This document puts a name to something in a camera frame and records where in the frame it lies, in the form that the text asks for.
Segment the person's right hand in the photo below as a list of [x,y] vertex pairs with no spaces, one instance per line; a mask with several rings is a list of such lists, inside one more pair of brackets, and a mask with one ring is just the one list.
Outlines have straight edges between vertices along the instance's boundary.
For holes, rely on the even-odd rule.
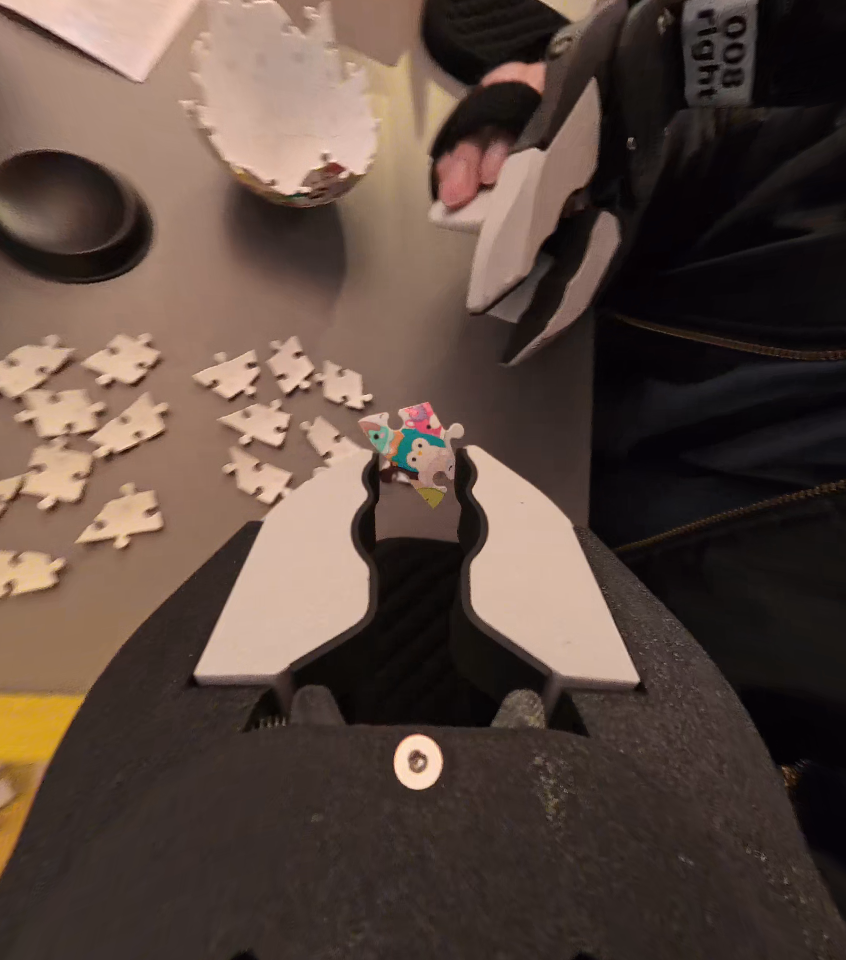
[[541,103],[546,76],[543,61],[506,63],[456,105],[431,144],[432,198],[447,210],[461,210],[496,184]]

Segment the person's jacketed torso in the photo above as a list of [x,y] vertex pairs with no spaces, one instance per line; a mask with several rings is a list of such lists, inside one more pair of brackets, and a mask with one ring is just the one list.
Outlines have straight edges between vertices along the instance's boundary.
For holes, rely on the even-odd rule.
[[846,2],[630,2],[590,523],[736,690],[846,921]]

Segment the partly built puzzle ball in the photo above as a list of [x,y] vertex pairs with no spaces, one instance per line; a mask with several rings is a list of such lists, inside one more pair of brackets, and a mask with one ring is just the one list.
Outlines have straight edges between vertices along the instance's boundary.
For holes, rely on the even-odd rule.
[[297,23],[279,2],[205,2],[191,45],[193,96],[180,102],[212,156],[277,206],[325,207],[351,193],[376,159],[380,123],[364,67],[336,41],[333,4]]

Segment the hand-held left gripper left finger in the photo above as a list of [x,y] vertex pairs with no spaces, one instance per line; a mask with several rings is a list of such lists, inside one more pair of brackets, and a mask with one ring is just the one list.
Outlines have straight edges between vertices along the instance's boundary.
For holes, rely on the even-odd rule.
[[201,687],[284,685],[372,620],[379,494],[377,455],[357,450],[266,515],[193,672]]

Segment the folded paper leaflet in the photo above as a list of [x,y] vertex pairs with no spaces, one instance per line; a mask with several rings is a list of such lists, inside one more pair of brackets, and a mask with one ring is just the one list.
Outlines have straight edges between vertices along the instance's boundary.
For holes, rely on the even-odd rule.
[[0,9],[137,84],[146,82],[198,5],[197,1],[0,1]]

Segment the single colourful printed jigsaw piece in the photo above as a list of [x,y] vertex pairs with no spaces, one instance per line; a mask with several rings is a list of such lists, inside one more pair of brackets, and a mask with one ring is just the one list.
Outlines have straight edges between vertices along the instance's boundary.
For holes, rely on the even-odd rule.
[[381,467],[395,471],[434,509],[448,491],[438,478],[454,478],[453,443],[465,436],[465,427],[461,423],[443,425],[428,401],[406,406],[397,415],[400,422],[396,425],[391,425],[388,413],[367,415],[357,423],[377,450]]

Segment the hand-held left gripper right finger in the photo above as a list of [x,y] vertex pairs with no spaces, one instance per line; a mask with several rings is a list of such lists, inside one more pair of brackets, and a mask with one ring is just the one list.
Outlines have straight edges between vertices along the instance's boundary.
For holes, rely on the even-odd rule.
[[456,460],[456,661],[484,690],[635,690],[639,673],[573,523],[482,447]]

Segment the black ball stand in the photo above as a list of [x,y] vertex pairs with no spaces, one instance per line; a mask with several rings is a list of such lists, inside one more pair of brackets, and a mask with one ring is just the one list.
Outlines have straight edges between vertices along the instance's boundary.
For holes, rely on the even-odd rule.
[[113,280],[146,258],[154,232],[140,191],[101,163],[50,149],[0,163],[0,251],[37,277]]

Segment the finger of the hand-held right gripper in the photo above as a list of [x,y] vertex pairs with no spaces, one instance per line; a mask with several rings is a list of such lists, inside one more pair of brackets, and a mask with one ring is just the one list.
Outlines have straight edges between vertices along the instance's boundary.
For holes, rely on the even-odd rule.
[[501,301],[501,318],[512,324],[503,366],[525,362],[585,316],[620,245],[620,222],[608,211],[587,210],[560,223],[529,276]]
[[531,273],[566,202],[597,173],[602,97],[591,78],[547,147],[513,152],[503,163],[479,226],[466,306],[488,311]]

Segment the spread of white jigsaw pieces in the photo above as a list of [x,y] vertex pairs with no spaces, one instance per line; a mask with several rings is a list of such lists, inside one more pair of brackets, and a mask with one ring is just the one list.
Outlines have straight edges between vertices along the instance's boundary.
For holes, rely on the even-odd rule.
[[[236,356],[213,354],[213,363],[191,375],[201,389],[227,403],[255,400],[263,367],[283,397],[318,385],[325,402],[362,411],[374,401],[365,378],[354,369],[323,361],[319,368],[298,337],[272,342],[271,355],[261,365],[258,353]],[[32,448],[22,473],[0,478],[0,520],[20,498],[32,498],[40,512],[81,504],[97,464],[109,462],[165,436],[171,408],[150,390],[138,391],[124,409],[103,421],[106,402],[86,389],[46,389],[73,358],[73,350],[57,337],[25,344],[0,360],[0,396],[20,402],[14,421],[33,429],[39,442]],[[116,384],[136,388],[160,363],[163,353],[141,334],[117,334],[104,348],[80,361],[100,388]],[[253,402],[224,414],[218,421],[237,440],[222,470],[236,489],[265,507],[279,504],[291,493],[293,473],[273,462],[254,457],[253,445],[270,450],[285,446],[292,414],[281,399]],[[347,456],[355,446],[322,416],[313,424],[299,424],[325,466]],[[126,548],[134,537],[165,527],[158,494],[134,483],[119,487],[118,495],[103,505],[80,532],[76,546],[110,544]],[[0,600],[41,594],[56,587],[67,568],[64,557],[38,550],[0,548]]]

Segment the person's right forearm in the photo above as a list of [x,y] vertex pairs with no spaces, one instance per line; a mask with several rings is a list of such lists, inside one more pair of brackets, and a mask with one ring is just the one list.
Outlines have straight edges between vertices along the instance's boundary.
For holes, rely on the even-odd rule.
[[506,64],[534,64],[571,21],[540,1],[425,1],[421,38],[448,76],[474,86]]

